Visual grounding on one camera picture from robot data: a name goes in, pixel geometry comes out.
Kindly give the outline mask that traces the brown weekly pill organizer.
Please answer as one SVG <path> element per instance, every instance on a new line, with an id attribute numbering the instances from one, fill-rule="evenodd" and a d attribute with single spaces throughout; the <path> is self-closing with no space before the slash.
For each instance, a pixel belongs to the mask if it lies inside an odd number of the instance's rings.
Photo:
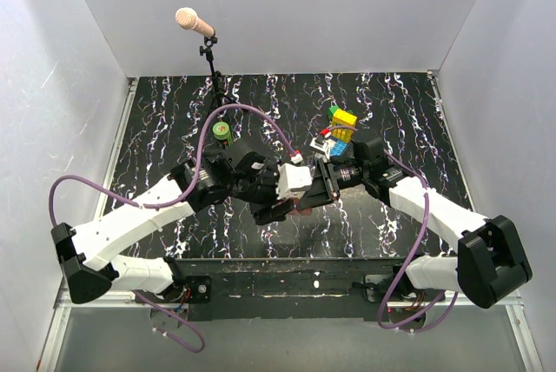
<path id="1" fill-rule="evenodd" d="M 283 216 L 310 216 L 313 212 L 311 208 L 303 208 L 299 198 L 289 198 L 280 203 L 277 207 Z"/>

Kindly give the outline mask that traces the green lidded pill bottle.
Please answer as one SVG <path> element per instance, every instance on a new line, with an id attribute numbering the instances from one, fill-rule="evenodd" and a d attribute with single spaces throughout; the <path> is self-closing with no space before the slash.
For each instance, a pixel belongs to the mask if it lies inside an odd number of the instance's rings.
<path id="1" fill-rule="evenodd" d="M 212 126 L 214 139 L 223 149 L 228 149 L 234 142 L 230 127 L 224 121 L 219 121 Z"/>

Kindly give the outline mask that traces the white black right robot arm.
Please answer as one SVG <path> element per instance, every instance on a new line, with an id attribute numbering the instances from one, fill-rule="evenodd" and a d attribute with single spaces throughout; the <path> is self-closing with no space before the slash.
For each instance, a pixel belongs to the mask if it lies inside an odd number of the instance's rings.
<path id="1" fill-rule="evenodd" d="M 427 180 L 385 151 L 383 142 L 355 142 L 353 155 L 316 169 L 296 165 L 289 182 L 303 211 L 330 204 L 342 189 L 363 186 L 367 193 L 432 231 L 454 256 L 420 256 L 414 244 L 386 283 L 384 296 L 413 300 L 424 289 L 453 291 L 488 309 L 533 278 L 533 270 L 515 224 L 505 216 L 489 218 L 453 203 Z"/>

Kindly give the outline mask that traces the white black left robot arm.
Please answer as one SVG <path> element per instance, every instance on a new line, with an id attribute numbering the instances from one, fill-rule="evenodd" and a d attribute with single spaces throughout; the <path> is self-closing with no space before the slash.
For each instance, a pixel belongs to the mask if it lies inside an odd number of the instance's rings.
<path id="1" fill-rule="evenodd" d="M 229 197 L 248 203 L 259 224 L 282 221 L 311 182 L 311 170 L 299 153 L 285 163 L 243 140 L 206 149 L 105 216 L 77 226 L 53 224 L 51 236 L 70 299 L 84 304 L 111 290 L 143 290 L 176 302 L 186 283 L 175 261 L 125 256 L 126 248 Z"/>

